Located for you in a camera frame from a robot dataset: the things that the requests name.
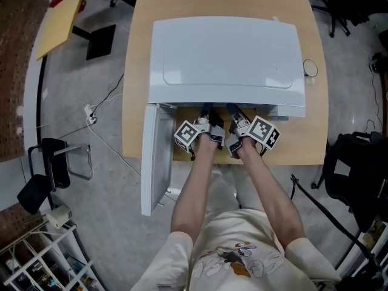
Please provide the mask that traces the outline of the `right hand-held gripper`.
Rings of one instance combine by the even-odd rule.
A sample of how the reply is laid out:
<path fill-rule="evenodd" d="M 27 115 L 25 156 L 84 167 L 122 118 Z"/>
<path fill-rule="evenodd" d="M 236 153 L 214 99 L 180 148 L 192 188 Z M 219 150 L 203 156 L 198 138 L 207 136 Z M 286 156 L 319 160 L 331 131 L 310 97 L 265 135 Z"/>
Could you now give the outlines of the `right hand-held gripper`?
<path fill-rule="evenodd" d="M 273 149 L 279 138 L 279 130 L 275 125 L 258 115 L 251 122 L 246 114 L 233 103 L 227 103 L 226 109 L 233 120 L 229 128 L 229 137 L 225 140 L 225 146 L 231 158 L 239 159 L 237 151 L 242 147 L 243 138 L 254 139 L 255 142 L 261 145 L 260 156 L 263 156 L 266 151 Z M 244 118 L 247 121 L 247 125 L 239 127 L 239 118 Z"/>

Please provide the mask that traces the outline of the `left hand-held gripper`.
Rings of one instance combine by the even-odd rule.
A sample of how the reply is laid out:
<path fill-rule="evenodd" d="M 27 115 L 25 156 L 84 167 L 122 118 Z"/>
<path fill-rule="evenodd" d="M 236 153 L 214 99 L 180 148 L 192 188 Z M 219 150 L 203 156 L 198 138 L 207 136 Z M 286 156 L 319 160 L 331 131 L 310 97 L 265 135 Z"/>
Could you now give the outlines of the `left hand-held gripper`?
<path fill-rule="evenodd" d="M 207 134 L 209 138 L 218 144 L 222 150 L 225 142 L 224 121 L 212 110 L 212 103 L 204 103 L 200 115 L 190 123 L 185 120 L 174 134 L 175 143 L 185 152 L 193 152 L 195 141 L 201 134 Z"/>

